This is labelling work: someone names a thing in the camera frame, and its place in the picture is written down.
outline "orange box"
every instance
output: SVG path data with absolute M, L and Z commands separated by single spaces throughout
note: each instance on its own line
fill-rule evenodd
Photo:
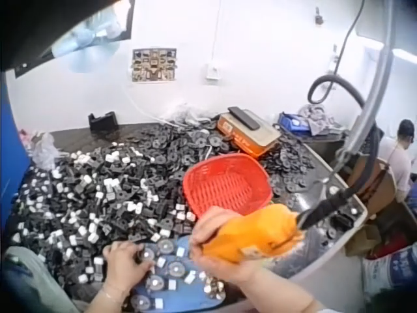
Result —
M 223 113 L 217 122 L 217 128 L 226 136 L 233 137 L 233 141 L 244 152 L 253 158 L 258 158 L 275 145 L 281 133 L 250 110 L 244 112 L 261 127 L 250 130 L 230 113 Z

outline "black cap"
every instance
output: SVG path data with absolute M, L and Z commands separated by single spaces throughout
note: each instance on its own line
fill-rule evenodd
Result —
M 409 119 L 401 121 L 398 127 L 398 136 L 412 136 L 414 137 L 414 124 Z

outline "hand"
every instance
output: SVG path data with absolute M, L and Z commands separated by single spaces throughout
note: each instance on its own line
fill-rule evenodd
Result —
M 258 261 L 244 261 L 232 264 L 227 261 L 204 256 L 201 245 L 222 227 L 228 220 L 240 216 L 238 213 L 221 207 L 211 207 L 195 224 L 190 237 L 191 258 L 194 263 L 209 274 L 237 286 L 249 282 L 259 268 Z
M 106 283 L 112 288 L 128 293 L 154 265 L 151 261 L 137 264 L 134 255 L 143 249 L 143 245 L 135 245 L 131 241 L 115 241 L 103 249 L 107 259 Z

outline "white shirt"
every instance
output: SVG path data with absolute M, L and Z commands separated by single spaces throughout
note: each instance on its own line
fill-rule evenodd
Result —
M 378 157 L 390 165 L 397 183 L 397 189 L 408 193 L 410 189 L 411 158 L 406 150 L 398 144 L 397 140 L 383 137 L 379 144 Z

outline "red plastic basket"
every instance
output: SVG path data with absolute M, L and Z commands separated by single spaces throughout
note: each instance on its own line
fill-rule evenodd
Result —
M 216 156 L 190 168 L 182 183 L 191 210 L 200 217 L 218 205 L 248 215 L 272 198 L 268 174 L 243 153 Z

